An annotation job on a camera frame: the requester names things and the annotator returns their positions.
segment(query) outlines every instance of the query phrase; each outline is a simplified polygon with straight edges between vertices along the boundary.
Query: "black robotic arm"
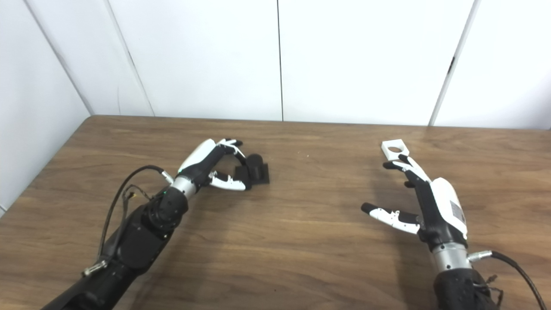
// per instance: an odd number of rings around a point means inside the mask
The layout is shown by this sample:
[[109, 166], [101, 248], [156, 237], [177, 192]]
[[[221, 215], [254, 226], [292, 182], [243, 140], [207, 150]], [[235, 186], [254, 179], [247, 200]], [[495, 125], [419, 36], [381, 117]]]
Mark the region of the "black robotic arm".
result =
[[[257, 154], [245, 157], [238, 149], [241, 144], [233, 139], [218, 143], [209, 139], [182, 163], [174, 180], [162, 169], [158, 170], [170, 185], [126, 217], [105, 244], [101, 242], [95, 264], [86, 268], [77, 283], [42, 310], [113, 309], [130, 284], [155, 262], [187, 212], [188, 200], [202, 187], [248, 190], [253, 184], [269, 183], [268, 166], [262, 157]], [[236, 167], [234, 178], [212, 171], [226, 154], [233, 154], [241, 163]]]

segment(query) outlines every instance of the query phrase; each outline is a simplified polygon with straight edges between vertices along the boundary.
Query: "wooden table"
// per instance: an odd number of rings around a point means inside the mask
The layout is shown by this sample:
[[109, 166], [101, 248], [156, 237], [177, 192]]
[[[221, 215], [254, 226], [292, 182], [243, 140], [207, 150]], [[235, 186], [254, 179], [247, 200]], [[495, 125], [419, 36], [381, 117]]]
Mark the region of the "wooden table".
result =
[[[512, 256], [551, 302], [549, 131], [93, 116], [0, 219], [0, 309], [39, 309], [78, 279], [128, 173], [173, 172], [203, 140], [223, 137], [263, 155], [271, 183], [202, 189], [117, 309], [434, 309], [426, 245], [360, 211], [366, 201], [418, 210], [404, 175], [381, 166], [381, 141], [396, 138], [455, 186], [471, 251]], [[133, 183], [150, 193], [164, 185], [155, 173]], [[476, 267], [499, 275], [503, 309], [537, 308], [514, 269]]]

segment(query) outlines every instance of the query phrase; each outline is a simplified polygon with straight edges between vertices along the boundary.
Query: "robotic arm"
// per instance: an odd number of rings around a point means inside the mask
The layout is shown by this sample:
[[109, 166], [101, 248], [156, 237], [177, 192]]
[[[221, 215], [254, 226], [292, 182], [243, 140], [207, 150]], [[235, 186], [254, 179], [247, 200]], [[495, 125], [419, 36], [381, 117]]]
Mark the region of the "robotic arm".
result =
[[402, 171], [408, 179], [404, 184], [415, 188], [421, 215], [390, 210], [364, 203], [361, 210], [396, 229], [417, 234], [434, 257], [438, 274], [434, 291], [441, 310], [496, 310], [502, 295], [495, 303], [491, 288], [473, 269], [472, 263], [493, 257], [513, 266], [525, 278], [540, 308], [546, 307], [534, 283], [512, 259], [495, 251], [467, 253], [467, 224], [453, 186], [443, 178], [430, 180], [411, 157], [400, 154], [401, 162], [386, 162], [386, 169]]
[[[170, 185], [134, 210], [100, 247], [96, 263], [42, 310], [113, 309], [130, 284], [155, 262], [187, 212], [188, 200], [202, 187], [248, 190], [253, 184], [269, 183], [268, 165], [260, 155], [245, 157], [238, 149], [241, 144], [233, 139], [218, 143], [209, 139], [182, 163], [174, 181], [159, 171]], [[234, 178], [212, 171], [226, 154], [233, 154], [241, 163]]]

